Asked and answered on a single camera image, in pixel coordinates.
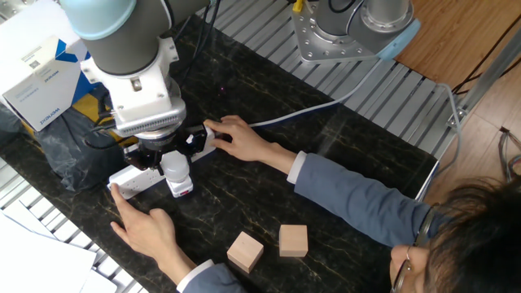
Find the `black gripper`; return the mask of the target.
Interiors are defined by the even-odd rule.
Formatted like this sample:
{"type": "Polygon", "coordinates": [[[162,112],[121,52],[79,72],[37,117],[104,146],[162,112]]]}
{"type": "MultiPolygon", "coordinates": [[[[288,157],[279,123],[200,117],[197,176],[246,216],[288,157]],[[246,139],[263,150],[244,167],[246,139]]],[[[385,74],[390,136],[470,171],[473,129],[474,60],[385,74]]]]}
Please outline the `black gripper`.
{"type": "Polygon", "coordinates": [[[152,169],[163,176],[160,167],[162,154],[179,151],[183,155],[197,155],[204,150],[207,138],[208,131],[204,125],[139,133],[139,147],[123,149],[125,161],[141,171],[152,169]]]}

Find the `person's right hand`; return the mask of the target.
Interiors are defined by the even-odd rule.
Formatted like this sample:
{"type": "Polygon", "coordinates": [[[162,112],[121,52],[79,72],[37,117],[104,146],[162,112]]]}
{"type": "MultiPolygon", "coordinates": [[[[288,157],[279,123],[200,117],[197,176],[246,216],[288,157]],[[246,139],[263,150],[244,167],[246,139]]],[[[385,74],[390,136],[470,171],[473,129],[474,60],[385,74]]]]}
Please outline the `person's right hand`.
{"type": "Polygon", "coordinates": [[[280,148],[276,144],[261,138],[239,116],[225,116],[220,122],[206,120],[204,125],[214,132],[231,137],[230,142],[223,138],[214,138],[212,144],[237,159],[267,164],[279,155],[280,148]]]}

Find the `person's left hand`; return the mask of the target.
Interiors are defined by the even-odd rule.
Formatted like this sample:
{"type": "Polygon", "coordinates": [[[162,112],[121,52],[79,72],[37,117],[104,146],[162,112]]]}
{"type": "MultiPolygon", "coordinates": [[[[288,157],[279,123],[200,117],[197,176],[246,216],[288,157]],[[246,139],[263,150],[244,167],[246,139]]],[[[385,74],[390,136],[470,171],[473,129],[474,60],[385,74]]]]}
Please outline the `person's left hand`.
{"type": "Polygon", "coordinates": [[[183,259],[172,219],[163,209],[152,209],[149,213],[137,210],[123,198],[117,184],[111,184],[111,195],[123,226],[115,221],[110,226],[126,244],[154,259],[159,266],[183,259]]]}

